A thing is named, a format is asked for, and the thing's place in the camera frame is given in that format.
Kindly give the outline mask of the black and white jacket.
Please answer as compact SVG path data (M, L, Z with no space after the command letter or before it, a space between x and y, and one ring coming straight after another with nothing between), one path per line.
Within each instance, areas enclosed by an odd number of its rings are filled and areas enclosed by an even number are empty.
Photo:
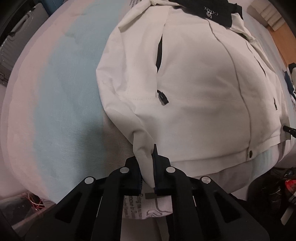
M152 153L236 191L295 144L292 99L227 1L140 1L111 32L96 69L104 111L156 186Z

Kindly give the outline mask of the striped bed sheet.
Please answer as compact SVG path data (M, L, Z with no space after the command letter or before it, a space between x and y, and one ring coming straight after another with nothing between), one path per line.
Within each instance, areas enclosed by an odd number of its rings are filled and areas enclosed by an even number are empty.
M135 156L103 109L96 69L111 32L139 2L68 1L17 60L4 97L1 147L30 192L59 202L85 177L106 177ZM291 107L295 115L293 100Z

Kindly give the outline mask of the grey suitcase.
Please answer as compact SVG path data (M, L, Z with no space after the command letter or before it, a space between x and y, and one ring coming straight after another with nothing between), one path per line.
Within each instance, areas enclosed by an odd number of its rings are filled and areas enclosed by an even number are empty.
M10 31L1 45L1 84L7 85L12 69L24 47L48 17L43 5L38 3Z

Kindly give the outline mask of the beige curtain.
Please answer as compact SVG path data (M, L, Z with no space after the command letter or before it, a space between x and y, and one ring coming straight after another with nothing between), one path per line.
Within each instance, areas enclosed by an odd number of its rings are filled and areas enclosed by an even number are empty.
M255 0L247 7L247 13L264 27L271 27L274 31L285 24L284 18L268 0Z

